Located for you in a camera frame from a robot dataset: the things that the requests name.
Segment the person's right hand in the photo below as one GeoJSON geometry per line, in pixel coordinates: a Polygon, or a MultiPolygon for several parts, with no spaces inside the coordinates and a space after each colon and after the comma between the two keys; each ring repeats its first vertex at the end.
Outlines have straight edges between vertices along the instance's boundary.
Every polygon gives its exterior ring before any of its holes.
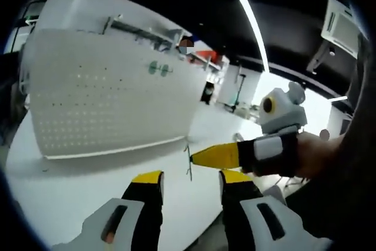
{"type": "Polygon", "coordinates": [[[329,140],[323,140],[307,132],[298,134],[298,165],[294,175],[300,178],[312,179],[324,169],[331,153],[332,148],[329,140]]]}

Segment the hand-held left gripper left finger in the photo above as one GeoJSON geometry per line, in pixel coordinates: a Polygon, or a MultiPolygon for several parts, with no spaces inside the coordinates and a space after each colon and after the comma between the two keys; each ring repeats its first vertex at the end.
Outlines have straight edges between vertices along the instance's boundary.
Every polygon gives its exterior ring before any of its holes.
{"type": "Polygon", "coordinates": [[[157,250],[163,206],[163,171],[137,175],[123,196],[87,217],[81,233],[53,250],[157,250]]]}

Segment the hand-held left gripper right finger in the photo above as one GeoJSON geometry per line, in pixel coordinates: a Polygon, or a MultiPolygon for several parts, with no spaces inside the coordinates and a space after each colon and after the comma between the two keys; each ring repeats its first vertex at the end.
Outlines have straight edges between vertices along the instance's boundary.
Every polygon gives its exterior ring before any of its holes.
{"type": "Polygon", "coordinates": [[[307,232],[298,214],[263,195],[250,176],[224,169],[219,180],[229,250],[327,250],[332,244],[307,232]]]}

